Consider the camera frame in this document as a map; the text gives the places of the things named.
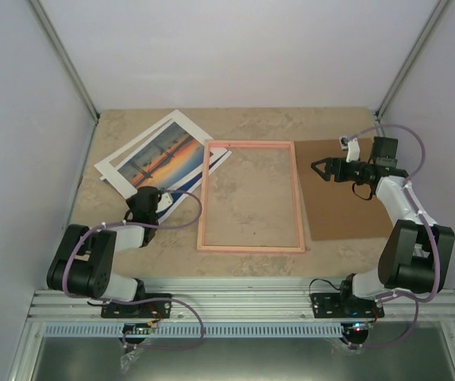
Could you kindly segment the sunset photo print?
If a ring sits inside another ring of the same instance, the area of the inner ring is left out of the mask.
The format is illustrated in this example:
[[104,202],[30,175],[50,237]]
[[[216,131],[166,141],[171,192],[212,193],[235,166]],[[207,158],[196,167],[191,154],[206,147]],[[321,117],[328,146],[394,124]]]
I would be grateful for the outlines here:
[[144,186],[172,190],[172,205],[158,212],[164,221],[202,182],[205,143],[213,137],[195,123],[172,118],[133,152],[106,179],[128,198]]

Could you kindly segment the white mat board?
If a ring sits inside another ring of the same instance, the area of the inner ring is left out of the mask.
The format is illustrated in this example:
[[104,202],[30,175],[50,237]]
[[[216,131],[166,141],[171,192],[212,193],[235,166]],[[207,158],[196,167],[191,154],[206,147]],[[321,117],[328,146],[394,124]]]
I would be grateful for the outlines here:
[[185,116],[185,114],[183,114],[182,112],[180,112],[178,110],[172,111],[168,116],[159,120],[157,123],[155,123],[154,125],[149,127],[143,133],[140,133],[138,136],[136,136],[134,139],[132,139],[129,143],[125,144],[124,146],[119,148],[117,151],[115,151],[114,153],[107,156],[105,159],[97,162],[94,165],[94,167],[101,174],[100,179],[103,181],[106,181],[110,184],[110,182],[106,179],[106,177],[111,176],[111,174],[113,172],[115,172],[115,168],[117,167],[117,165],[120,164],[124,159],[126,159],[128,157],[128,154],[133,152],[139,144],[142,144],[143,142],[145,142],[145,140],[149,139],[151,135],[156,133],[156,131],[160,127],[162,127],[164,124],[166,124],[172,118],[177,118],[179,120],[193,122],[189,117]]

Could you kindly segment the pink picture frame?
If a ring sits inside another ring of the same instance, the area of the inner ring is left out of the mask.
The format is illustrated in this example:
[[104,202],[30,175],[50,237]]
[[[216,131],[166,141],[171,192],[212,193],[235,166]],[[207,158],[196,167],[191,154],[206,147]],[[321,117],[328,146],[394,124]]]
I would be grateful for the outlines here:
[[200,252],[283,255],[306,250],[290,140],[207,140],[200,201]]

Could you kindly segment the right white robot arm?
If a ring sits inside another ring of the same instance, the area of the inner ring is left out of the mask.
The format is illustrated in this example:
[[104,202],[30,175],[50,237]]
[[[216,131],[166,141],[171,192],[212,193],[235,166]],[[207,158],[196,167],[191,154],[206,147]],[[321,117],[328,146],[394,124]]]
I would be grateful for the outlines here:
[[374,137],[367,161],[360,159],[355,137],[341,142],[346,157],[318,160],[311,168],[325,181],[369,186],[369,196],[384,205],[392,231],[377,267],[341,282],[334,310],[346,317],[370,317],[383,302],[397,298],[430,302],[444,285],[454,231],[439,225],[417,199],[410,175],[397,167],[395,138]]

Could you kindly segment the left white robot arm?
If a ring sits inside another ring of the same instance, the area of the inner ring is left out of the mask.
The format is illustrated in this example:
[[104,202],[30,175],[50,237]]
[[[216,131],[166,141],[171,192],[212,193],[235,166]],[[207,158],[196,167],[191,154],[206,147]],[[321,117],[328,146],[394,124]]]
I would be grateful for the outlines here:
[[147,306],[144,284],[113,272],[114,255],[129,248],[143,248],[156,234],[162,192],[141,187],[125,202],[128,211],[120,223],[96,228],[69,225],[52,260],[48,288],[80,298],[119,301],[130,317]]

